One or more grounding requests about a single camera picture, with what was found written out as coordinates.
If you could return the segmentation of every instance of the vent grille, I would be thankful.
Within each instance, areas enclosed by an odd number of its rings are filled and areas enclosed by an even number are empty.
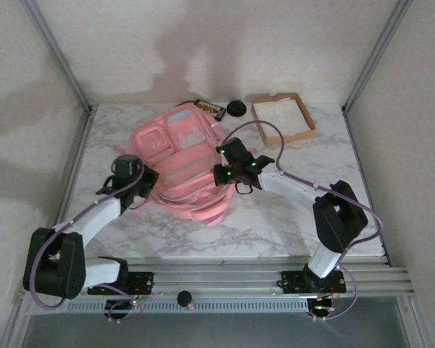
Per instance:
[[[106,300],[73,300],[67,306],[71,313],[103,312]],[[261,312],[306,312],[306,299],[199,299],[194,310],[185,310],[175,299],[148,300],[144,303],[145,313],[261,313]]]

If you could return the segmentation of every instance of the open cardboard box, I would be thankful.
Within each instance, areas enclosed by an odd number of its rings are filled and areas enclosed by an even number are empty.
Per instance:
[[[306,140],[312,138],[314,136],[316,126],[311,118],[310,113],[306,109],[305,103],[303,103],[298,93],[285,93],[285,94],[278,94],[277,96],[269,96],[267,98],[256,99],[255,101],[253,101],[253,105],[252,105],[252,114],[254,119],[259,120],[256,110],[254,109],[255,104],[277,102],[279,100],[287,99],[287,98],[294,99],[297,102],[298,107],[304,116],[304,120],[306,121],[310,130],[306,130],[305,132],[291,134],[291,135],[284,135],[283,136],[284,141],[286,143],[290,143],[292,141]],[[258,131],[261,134],[261,138],[262,141],[264,142],[264,145],[270,146],[270,145],[276,145],[281,143],[281,139],[278,136],[267,136],[266,133],[264,132],[263,127],[259,123],[257,124],[257,127],[258,127]]]

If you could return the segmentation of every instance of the black cap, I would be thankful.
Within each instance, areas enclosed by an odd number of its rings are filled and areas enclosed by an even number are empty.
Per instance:
[[[239,100],[231,101],[227,106],[227,113],[230,116],[241,117],[247,113],[247,106]]]
[[[181,291],[177,295],[177,303],[181,307],[188,307],[191,304],[191,294],[188,291]]]

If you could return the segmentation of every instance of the marble surface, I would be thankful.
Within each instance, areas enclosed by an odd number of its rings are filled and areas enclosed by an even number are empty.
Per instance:
[[[116,158],[112,148],[126,147],[132,130],[146,120],[173,108],[173,104],[100,104],[87,141],[83,162],[75,184],[68,216],[90,204]],[[368,204],[347,128],[337,104],[308,104],[317,131],[314,138],[288,144],[282,166],[298,176],[328,185],[339,179],[348,182],[360,202]],[[247,120],[226,115],[226,132]],[[265,148],[255,125],[236,134],[247,148],[275,158],[278,146]],[[146,204],[137,217],[128,210],[111,222],[86,247],[87,256],[115,257],[277,257],[312,255],[318,245],[311,211],[276,194],[256,190],[251,195],[235,194],[216,227],[181,220],[153,203]],[[361,233],[374,233],[376,224]],[[376,239],[356,246],[350,255],[383,255]]]

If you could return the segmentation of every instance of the pink backpack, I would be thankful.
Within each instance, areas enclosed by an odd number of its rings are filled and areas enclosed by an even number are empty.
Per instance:
[[[213,117],[185,104],[135,129],[127,153],[159,173],[149,199],[180,218],[216,225],[235,191],[216,186],[212,174],[221,163],[215,147],[224,138]]]

